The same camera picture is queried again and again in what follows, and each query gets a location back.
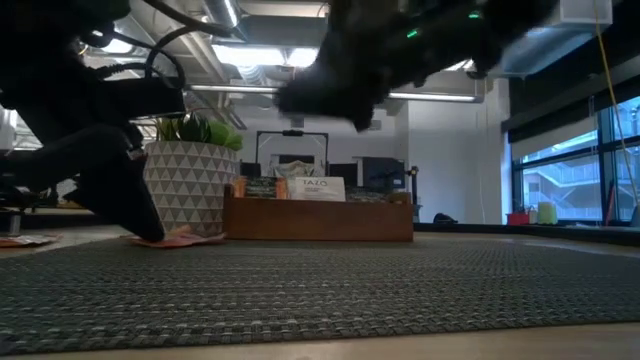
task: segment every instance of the fluorescent light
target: fluorescent light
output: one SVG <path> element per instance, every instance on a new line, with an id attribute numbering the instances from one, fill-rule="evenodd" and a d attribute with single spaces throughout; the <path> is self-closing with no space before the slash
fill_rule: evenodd
<path id="1" fill-rule="evenodd" d="M 282 52 L 274 48 L 213 45 L 220 62 L 235 66 L 284 65 Z"/>
<path id="2" fill-rule="evenodd" d="M 469 70 L 473 67 L 473 60 L 460 61 L 459 63 L 444 69 L 444 71 L 458 71 L 460 69 Z"/>
<path id="3" fill-rule="evenodd" d="M 278 91 L 276 87 L 269 86 L 243 86 L 243 85 L 191 85 L 189 90 L 193 91 L 215 91 L 223 93 L 243 93 L 243 94 L 274 94 Z M 417 101 L 452 101 L 452 102 L 474 102 L 478 100 L 475 96 L 447 95 L 447 94 L 424 94 L 392 92 L 390 99 L 417 100 Z"/>
<path id="4" fill-rule="evenodd" d="M 300 48 L 291 52 L 287 65 L 295 67 L 307 67 L 316 61 L 318 49 Z"/>
<path id="5" fill-rule="evenodd" d="M 452 102 L 473 102 L 475 96 L 445 95 L 445 94 L 421 94 L 421 93 L 391 93 L 390 99 L 398 100 L 418 100 L 418 101 L 452 101 Z"/>
<path id="6" fill-rule="evenodd" d="M 102 48 L 102 51 L 111 54 L 126 54 L 131 50 L 133 50 L 133 45 L 127 44 L 126 42 L 120 41 L 118 39 L 111 40 L 109 45 Z"/>

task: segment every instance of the woven rug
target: woven rug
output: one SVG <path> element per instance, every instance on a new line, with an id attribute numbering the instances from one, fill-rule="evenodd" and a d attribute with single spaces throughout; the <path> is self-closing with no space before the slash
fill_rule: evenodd
<path id="1" fill-rule="evenodd" d="M 479 240 L 108 240 L 0 274 L 0 355 L 640 321 L 640 259 Z"/>

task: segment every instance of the triangle pattern pot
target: triangle pattern pot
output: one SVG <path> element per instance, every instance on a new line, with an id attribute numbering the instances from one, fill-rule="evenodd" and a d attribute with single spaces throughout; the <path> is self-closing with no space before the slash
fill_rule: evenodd
<path id="1" fill-rule="evenodd" d="M 224 186 L 237 177 L 236 152 L 180 141 L 149 143 L 145 150 L 144 180 L 165 231 L 189 225 L 203 236 L 222 232 Z"/>

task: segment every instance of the green plant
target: green plant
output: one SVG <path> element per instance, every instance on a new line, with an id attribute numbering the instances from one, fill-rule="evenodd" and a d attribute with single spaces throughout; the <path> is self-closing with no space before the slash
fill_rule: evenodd
<path id="1" fill-rule="evenodd" d="M 167 117 L 157 123 L 159 141 L 189 141 L 242 149 L 242 135 L 231 126 L 191 113 Z"/>

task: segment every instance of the wooden crate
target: wooden crate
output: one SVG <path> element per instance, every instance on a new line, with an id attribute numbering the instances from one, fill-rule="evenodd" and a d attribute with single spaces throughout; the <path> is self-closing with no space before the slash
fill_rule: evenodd
<path id="1" fill-rule="evenodd" d="M 407 203 L 236 198 L 227 187 L 223 221 L 237 240 L 413 241 Z"/>

